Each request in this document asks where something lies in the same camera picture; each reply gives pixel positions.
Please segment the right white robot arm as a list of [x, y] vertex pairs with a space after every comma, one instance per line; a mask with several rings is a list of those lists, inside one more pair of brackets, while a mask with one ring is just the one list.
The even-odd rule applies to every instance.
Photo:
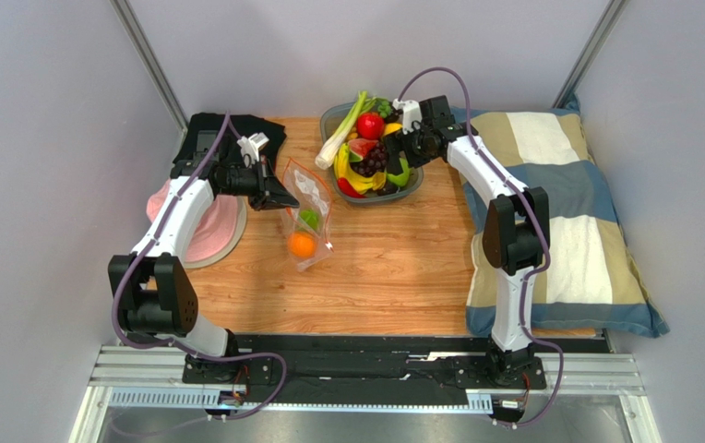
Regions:
[[401, 128], [384, 138], [388, 172], [396, 173], [404, 162], [418, 168], [441, 159], [488, 204], [482, 242], [484, 255], [497, 272], [497, 294], [484, 372], [496, 386], [518, 383], [536, 360], [530, 304], [535, 276], [547, 266], [548, 195], [510, 174], [470, 122], [456, 122], [446, 97], [421, 102], [396, 99], [392, 108]]

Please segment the green apple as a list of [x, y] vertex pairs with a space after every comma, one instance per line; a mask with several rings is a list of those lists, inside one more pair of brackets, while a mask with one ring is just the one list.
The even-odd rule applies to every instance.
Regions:
[[400, 172], [398, 174], [387, 173], [386, 178], [389, 184], [402, 188], [408, 184], [410, 175], [411, 168], [409, 163], [405, 159], [400, 158]]

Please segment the clear orange zip top bag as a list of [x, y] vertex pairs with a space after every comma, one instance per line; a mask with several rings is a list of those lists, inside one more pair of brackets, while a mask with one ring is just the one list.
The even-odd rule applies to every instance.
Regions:
[[282, 183], [298, 201], [282, 213], [282, 231], [288, 256], [298, 271], [306, 271], [334, 252], [330, 240], [333, 199], [327, 184], [315, 172], [290, 158]]

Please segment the orange fruit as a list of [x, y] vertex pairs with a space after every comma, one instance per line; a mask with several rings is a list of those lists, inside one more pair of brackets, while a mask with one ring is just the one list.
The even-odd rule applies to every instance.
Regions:
[[287, 248], [294, 257], [309, 259], [317, 252], [317, 240], [310, 233], [296, 231], [288, 236]]

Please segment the green starfruit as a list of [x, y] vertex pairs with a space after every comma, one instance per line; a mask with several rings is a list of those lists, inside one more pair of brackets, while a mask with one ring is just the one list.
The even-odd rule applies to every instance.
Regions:
[[298, 219], [297, 227], [299, 231], [320, 232], [321, 219], [316, 211], [311, 209], [300, 210]]

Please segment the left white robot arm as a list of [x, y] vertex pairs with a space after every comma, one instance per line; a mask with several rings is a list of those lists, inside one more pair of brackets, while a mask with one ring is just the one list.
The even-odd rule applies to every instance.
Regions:
[[209, 154], [179, 171], [144, 237], [108, 265], [114, 292], [112, 324], [118, 339], [136, 349], [173, 345], [201, 359], [232, 361], [232, 333], [199, 312], [183, 261], [201, 219], [219, 195], [246, 197], [253, 210], [296, 209], [299, 202], [275, 176], [260, 150], [263, 133], [240, 137], [244, 164], [222, 167]]

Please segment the yellow bananas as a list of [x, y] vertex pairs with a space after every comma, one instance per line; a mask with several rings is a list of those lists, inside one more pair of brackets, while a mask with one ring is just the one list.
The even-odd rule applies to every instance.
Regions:
[[333, 163], [334, 174], [337, 179], [344, 178], [354, 190], [354, 193], [363, 196], [369, 191], [382, 189], [386, 182], [384, 172], [375, 172], [371, 177], [356, 173], [350, 164], [350, 150], [347, 143], [342, 144]]

